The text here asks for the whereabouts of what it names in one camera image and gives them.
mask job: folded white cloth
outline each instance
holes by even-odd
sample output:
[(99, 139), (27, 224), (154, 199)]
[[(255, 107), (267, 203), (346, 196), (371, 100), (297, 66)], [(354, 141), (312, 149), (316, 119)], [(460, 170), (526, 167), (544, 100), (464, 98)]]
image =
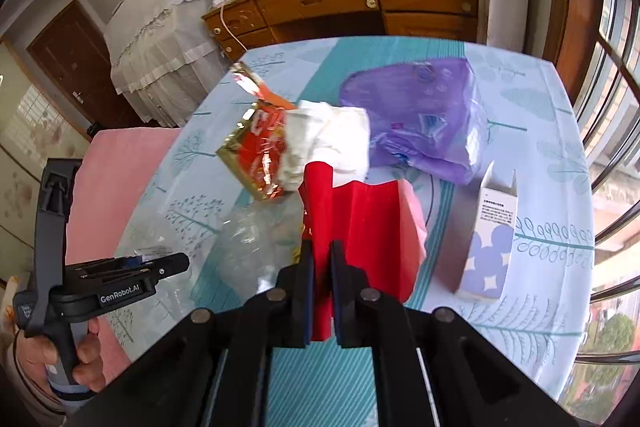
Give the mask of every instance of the folded white cloth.
[(280, 183), (285, 190), (297, 190), (311, 162), (334, 168), (334, 187), (363, 182), (369, 170), (369, 135), (364, 109), (301, 100), (285, 116), (287, 150), (280, 158)]

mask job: hand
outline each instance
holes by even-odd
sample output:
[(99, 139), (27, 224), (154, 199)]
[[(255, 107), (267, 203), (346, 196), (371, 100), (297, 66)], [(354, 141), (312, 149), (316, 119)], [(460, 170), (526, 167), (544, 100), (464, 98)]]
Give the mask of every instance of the hand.
[[(106, 381), (102, 374), (102, 358), (100, 357), (100, 340), (98, 319), (88, 322), (89, 333), (78, 344), (78, 359), (80, 363), (74, 369), (74, 379), (79, 384), (87, 386), (96, 393), (104, 389)], [(58, 351), (53, 343), (44, 336), (25, 338), (20, 331), (16, 337), (16, 359), (22, 370), (36, 385), (49, 396), (57, 399), (47, 381), (46, 364), (58, 361)]]

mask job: purple package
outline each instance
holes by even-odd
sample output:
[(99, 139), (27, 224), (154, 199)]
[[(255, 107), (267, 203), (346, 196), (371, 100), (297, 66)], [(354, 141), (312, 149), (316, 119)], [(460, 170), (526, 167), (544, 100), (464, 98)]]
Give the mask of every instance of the purple package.
[(466, 58), (353, 73), (340, 102), (369, 115), (371, 167), (406, 163), (457, 184), (468, 184), (480, 167), (487, 121)]

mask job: light blue tablecloth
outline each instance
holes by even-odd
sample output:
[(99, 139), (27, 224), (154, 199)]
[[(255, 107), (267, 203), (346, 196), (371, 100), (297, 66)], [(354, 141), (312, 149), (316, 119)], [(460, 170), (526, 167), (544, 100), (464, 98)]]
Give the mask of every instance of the light blue tablecloth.
[[(243, 60), (289, 100), (337, 105), (340, 84), (354, 71), (450, 56), (468, 58), (478, 79), (490, 129), (484, 164), (494, 160), (494, 172), (508, 184), (517, 171), (516, 239), (504, 297), (492, 305), (469, 304), (452, 293), (468, 251), (479, 180), (454, 187), (411, 168), (377, 168), (367, 181), (405, 177), (422, 204), (428, 257), (408, 305), (456, 309), (558, 397), (582, 335), (594, 244), (588, 168), (553, 65), (476, 44), (398, 37), (278, 44), (251, 50)], [(162, 161), (121, 243), (120, 253), (126, 253), (136, 234), (175, 233), (192, 263), (190, 276), (176, 285), (214, 311), (240, 301), (206, 258), (231, 208), (249, 199), (214, 153), (252, 102), (229, 75), (222, 79)], [(152, 230), (140, 232), (149, 222)], [(162, 295), (111, 318), (132, 358), (175, 323)], [(304, 351), (276, 350), (272, 371), (269, 425), (376, 424), (368, 349), (341, 350), (332, 339)]]

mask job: white star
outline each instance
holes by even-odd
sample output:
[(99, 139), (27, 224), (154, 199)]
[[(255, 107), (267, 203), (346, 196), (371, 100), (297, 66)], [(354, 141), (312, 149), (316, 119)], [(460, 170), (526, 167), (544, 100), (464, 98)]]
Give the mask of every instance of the white star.
[(498, 286), (495, 283), (495, 275), (492, 275), (491, 277), (485, 277), (484, 278), (484, 289), (485, 290), (497, 290)]

